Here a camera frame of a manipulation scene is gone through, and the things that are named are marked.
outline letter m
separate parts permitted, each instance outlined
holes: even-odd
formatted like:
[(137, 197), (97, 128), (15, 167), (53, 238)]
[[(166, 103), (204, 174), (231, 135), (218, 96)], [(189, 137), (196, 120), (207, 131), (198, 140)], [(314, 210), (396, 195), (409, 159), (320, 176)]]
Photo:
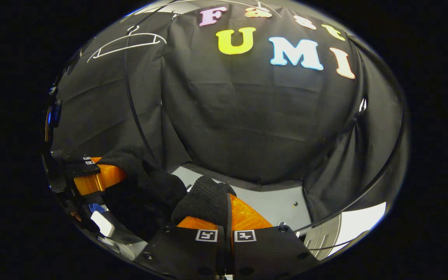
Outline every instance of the letter m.
[(269, 41), (274, 45), (274, 58), (271, 59), (271, 64), (273, 65), (288, 64), (288, 61), (284, 58), (284, 55), (286, 55), (293, 65), (297, 65), (300, 58), (303, 56), (304, 60), (300, 63), (303, 67), (316, 70), (322, 70), (324, 68), (319, 62), (319, 57), (317, 55), (317, 42), (302, 39), (298, 42), (298, 45), (294, 47), (284, 37), (270, 37)]

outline fisheye view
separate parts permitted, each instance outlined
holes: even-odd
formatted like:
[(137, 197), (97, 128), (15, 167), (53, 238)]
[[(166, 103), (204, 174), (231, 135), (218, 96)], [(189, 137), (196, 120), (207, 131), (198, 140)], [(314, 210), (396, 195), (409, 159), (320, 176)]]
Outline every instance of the fisheye view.
[(295, 277), (357, 246), (405, 187), (399, 81), (304, 3), (152, 2), (57, 67), (40, 119), (57, 215), (157, 277)]

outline letter f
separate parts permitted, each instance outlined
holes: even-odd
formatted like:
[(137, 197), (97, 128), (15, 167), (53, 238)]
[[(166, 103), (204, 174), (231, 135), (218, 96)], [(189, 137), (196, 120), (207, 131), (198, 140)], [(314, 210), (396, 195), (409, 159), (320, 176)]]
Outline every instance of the letter f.
[(228, 9), (226, 7), (218, 7), (201, 11), (201, 23), (199, 26), (213, 25), (217, 22), (214, 18), (221, 18), (222, 12), (227, 10)]

